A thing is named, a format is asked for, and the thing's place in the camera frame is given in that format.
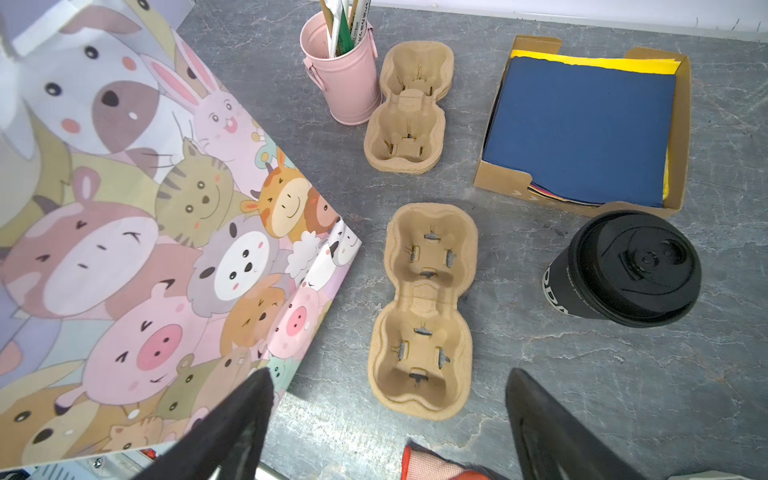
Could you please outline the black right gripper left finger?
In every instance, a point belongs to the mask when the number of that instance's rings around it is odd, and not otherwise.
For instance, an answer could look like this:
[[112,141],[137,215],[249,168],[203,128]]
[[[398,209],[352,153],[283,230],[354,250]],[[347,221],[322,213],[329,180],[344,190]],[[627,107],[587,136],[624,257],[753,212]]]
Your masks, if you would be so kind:
[[253,479],[272,412],[270,370],[258,369],[138,479]]

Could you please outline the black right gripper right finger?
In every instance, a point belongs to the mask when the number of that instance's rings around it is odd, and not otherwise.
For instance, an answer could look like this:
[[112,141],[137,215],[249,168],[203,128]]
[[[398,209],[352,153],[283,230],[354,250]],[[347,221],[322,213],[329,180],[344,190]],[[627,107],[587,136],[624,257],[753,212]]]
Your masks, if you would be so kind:
[[525,479],[640,479],[525,370],[511,370],[505,403]]

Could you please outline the black paper coffee cup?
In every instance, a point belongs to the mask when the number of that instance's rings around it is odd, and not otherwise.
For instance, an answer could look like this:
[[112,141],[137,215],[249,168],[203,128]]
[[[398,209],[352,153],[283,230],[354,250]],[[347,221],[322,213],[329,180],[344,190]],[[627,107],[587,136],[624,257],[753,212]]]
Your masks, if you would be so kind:
[[542,289],[549,304],[560,313],[587,319],[608,320],[609,317],[590,297],[585,281],[577,275],[577,264],[571,248],[563,250],[546,268]]

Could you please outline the single pulp cup carrier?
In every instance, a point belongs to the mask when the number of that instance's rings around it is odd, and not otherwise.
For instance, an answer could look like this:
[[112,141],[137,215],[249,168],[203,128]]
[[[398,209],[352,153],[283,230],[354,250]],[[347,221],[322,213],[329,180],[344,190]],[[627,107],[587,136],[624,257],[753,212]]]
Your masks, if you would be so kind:
[[454,205],[411,203],[389,222],[383,263],[395,293],[374,323],[367,374],[391,410],[443,421],[465,405],[473,342],[458,300],[477,256],[478,229]]

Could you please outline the black coffee cup lid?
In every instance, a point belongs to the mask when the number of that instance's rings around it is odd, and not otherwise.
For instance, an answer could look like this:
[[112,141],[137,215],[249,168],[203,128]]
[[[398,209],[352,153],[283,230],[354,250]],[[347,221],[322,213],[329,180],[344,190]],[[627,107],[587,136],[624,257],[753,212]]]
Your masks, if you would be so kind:
[[692,243],[666,220],[639,211],[599,215],[569,246],[581,277],[609,321],[651,328],[687,315],[702,265]]

